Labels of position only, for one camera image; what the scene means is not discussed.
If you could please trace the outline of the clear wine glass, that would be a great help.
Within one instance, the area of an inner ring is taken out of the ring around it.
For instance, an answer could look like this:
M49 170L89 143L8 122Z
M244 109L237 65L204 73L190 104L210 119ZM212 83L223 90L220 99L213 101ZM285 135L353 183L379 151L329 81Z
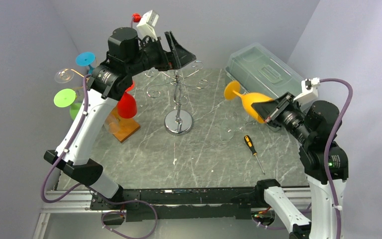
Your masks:
M246 126L249 126L249 125L252 125L252 124L256 124L256 123L257 123L257 121L255 119L253 119L250 116L246 116L239 123L239 126L237 127L237 130L239 132L243 132Z
M229 142L235 133L235 124L232 120L226 119L220 125L219 138L222 142Z
M225 113L225 118L227 120L237 121L238 120L238 114L235 111L227 111Z

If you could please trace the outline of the orange plastic wine glass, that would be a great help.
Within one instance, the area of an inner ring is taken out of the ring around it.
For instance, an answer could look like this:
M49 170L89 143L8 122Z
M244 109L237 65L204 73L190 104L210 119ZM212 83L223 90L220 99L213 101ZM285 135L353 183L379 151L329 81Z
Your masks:
M241 85L238 81L231 81L227 84L224 90L224 97L226 100L232 100L236 97L241 99L241 103L245 112L255 119L258 123L264 123L265 119L261 117L255 109L253 109L253 103L265 103L273 101L274 99L257 92L241 94Z

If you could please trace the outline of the red plastic wine glass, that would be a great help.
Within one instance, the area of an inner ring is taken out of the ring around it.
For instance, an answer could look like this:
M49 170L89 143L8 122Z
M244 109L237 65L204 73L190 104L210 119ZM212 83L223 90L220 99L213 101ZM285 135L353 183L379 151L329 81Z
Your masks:
M134 87L135 82L133 82L132 85L126 89L121 100L117 104L117 112L121 118L131 119L137 114L136 100L131 94L129 94L129 91L131 91Z

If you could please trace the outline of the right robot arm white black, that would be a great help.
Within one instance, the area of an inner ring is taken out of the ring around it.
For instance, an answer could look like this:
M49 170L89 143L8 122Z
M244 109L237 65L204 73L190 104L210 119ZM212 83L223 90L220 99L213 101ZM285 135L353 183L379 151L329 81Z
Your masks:
M319 100L303 113L289 93L251 106L265 123L283 127L299 142L299 159L311 192L311 218L296 208L275 179L257 182L254 188L256 204L269 205L291 239L340 239L349 165L346 152L335 142L342 123L339 109Z

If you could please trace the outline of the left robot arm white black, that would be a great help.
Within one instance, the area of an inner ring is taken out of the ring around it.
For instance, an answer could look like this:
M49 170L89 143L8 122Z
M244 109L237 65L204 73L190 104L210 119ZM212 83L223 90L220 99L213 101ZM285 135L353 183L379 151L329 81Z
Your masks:
M165 37L169 51L163 49L159 37L139 38L131 27L115 29L108 38L106 59L83 77L84 100L72 126L57 148L44 154L53 168L98 192L110 209L122 205L123 188L90 158L105 120L131 87L133 76L150 69L178 70L196 60L170 31L165 32Z

